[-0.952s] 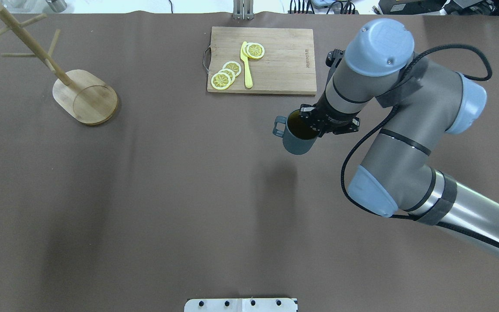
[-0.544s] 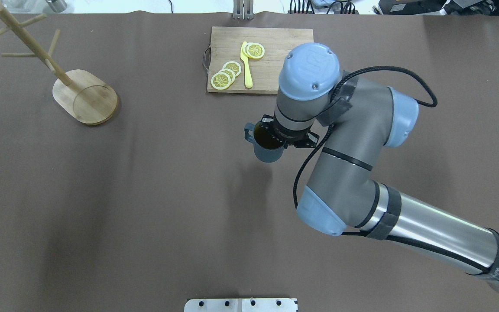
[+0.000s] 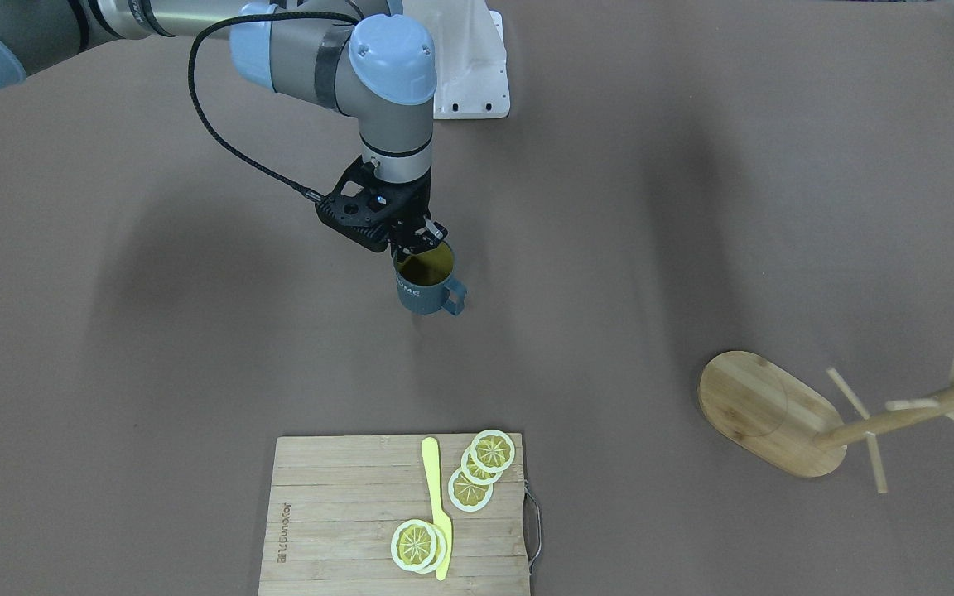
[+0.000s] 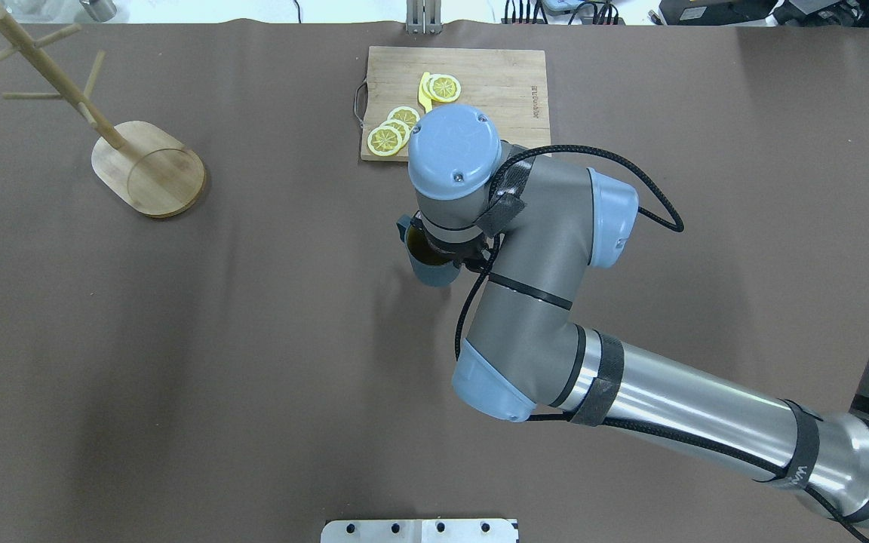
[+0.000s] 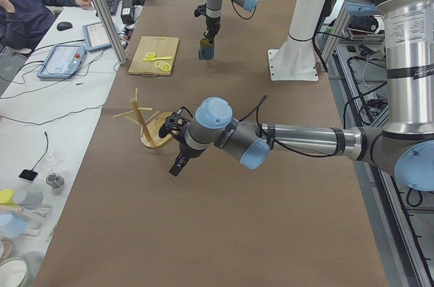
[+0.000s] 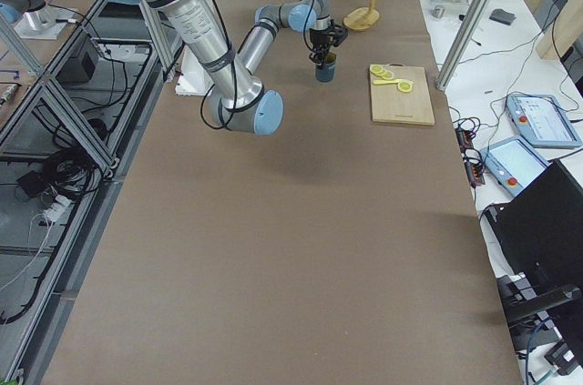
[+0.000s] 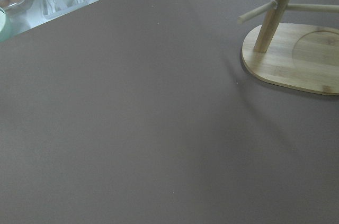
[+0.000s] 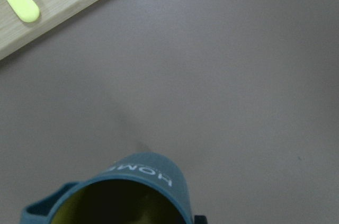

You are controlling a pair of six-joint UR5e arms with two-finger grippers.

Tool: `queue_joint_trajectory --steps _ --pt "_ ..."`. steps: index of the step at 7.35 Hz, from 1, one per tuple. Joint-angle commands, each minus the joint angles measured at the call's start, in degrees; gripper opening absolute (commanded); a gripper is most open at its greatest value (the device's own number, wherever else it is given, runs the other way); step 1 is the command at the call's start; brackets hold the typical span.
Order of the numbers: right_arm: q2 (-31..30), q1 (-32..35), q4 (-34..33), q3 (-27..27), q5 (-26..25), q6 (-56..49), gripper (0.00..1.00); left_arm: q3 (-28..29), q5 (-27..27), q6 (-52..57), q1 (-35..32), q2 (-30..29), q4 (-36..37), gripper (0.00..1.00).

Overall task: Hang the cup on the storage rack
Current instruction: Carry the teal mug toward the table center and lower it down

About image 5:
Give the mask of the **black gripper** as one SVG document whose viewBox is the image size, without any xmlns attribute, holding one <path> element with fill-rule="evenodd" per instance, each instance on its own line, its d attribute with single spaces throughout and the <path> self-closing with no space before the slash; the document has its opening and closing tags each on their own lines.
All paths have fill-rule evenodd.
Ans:
<svg viewBox="0 0 434 287">
<path fill-rule="evenodd" d="M 203 153 L 202 150 L 196 150 L 187 144 L 185 133 L 186 133 L 185 130 L 181 131 L 177 137 L 177 140 L 179 142 L 180 153 L 169 170 L 169 173 L 172 176 L 178 176 L 181 170 L 187 165 L 190 158 L 199 157 Z"/>
<path fill-rule="evenodd" d="M 206 39 L 210 39 L 210 43 L 214 43 L 215 37 L 220 30 L 220 17 L 218 18 L 210 18 L 207 17 L 205 19 L 205 23 L 207 29 L 203 32 L 203 36 Z"/>
</svg>

